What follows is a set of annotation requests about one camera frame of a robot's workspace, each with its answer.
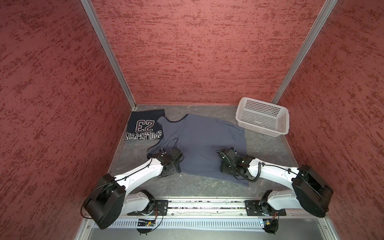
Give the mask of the grey blue tank top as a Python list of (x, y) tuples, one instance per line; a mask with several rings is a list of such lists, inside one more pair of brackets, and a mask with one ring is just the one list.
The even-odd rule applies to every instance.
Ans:
[(236, 148), (240, 155), (245, 155), (247, 139), (244, 128), (225, 120), (191, 114), (178, 121), (160, 117), (158, 123), (163, 128), (163, 135), (157, 144), (148, 149), (148, 158), (161, 149), (169, 152), (176, 147), (184, 155), (180, 163), (182, 172), (249, 186), (246, 180), (222, 173), (222, 159), (217, 154), (221, 149)]

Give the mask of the navy tank top red trim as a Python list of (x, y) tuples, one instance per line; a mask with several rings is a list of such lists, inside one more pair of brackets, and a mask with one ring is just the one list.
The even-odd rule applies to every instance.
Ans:
[(158, 119), (164, 116), (164, 109), (132, 112), (124, 140), (147, 141), (160, 139), (163, 136), (163, 128), (158, 123)]

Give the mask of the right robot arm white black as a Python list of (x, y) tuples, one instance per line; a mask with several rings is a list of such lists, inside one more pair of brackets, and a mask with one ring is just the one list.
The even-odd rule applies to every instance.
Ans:
[(267, 190), (255, 204), (247, 204), (249, 216), (283, 216), (287, 209), (299, 209), (323, 218), (329, 211), (334, 190), (310, 166), (286, 167), (250, 156), (241, 158), (236, 153), (217, 154), (222, 160), (222, 173), (250, 183), (265, 179), (287, 187), (284, 191)]

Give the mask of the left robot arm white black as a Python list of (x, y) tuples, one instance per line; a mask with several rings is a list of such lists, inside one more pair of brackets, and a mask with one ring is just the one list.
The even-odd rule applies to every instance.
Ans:
[(111, 226), (121, 215), (134, 212), (151, 214), (156, 210), (155, 197), (146, 190), (136, 194), (132, 191), (153, 178), (165, 178), (180, 173), (184, 155), (177, 148), (169, 153), (159, 152), (147, 162), (126, 173), (112, 176), (103, 175), (97, 187), (84, 200), (85, 210), (99, 229)]

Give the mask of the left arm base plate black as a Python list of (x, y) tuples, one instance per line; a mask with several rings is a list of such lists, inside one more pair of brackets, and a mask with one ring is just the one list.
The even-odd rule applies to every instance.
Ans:
[(168, 211), (168, 200), (155, 200), (153, 203), (150, 203), (143, 211), (132, 212), (127, 214), (127, 216), (156, 216), (156, 214), (167, 215)]

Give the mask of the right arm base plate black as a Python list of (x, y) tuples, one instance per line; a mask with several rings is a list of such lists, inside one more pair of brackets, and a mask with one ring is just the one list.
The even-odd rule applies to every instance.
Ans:
[(265, 201), (253, 201), (246, 200), (245, 201), (245, 209), (247, 212), (247, 216), (256, 216), (256, 217), (280, 217), (286, 216), (286, 210), (275, 210)]

